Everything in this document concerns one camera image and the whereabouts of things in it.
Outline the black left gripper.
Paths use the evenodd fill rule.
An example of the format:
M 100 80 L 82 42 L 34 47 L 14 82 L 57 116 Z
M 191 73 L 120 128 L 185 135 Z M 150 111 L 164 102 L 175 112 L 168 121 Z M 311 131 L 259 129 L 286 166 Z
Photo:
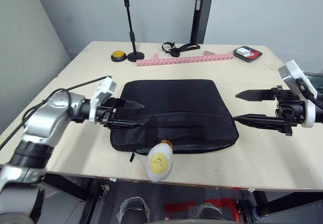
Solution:
M 96 121 L 104 127 L 120 129 L 140 127 L 143 124 L 128 120 L 114 120 L 114 110 L 118 107 L 125 109 L 142 109 L 144 105 L 132 101 L 119 98 L 109 98 L 106 103 L 96 108 Z

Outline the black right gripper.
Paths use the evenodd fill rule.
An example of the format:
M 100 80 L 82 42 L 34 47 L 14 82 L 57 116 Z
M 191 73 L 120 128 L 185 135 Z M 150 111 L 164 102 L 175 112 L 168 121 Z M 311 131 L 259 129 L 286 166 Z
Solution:
M 253 128 L 277 130 L 286 136 L 292 136 L 292 127 L 305 121 L 305 102 L 300 100 L 291 90 L 277 85 L 271 90 L 245 90 L 235 95 L 246 101 L 277 100 L 276 117 L 261 114 L 245 114 L 234 117 L 234 120 Z

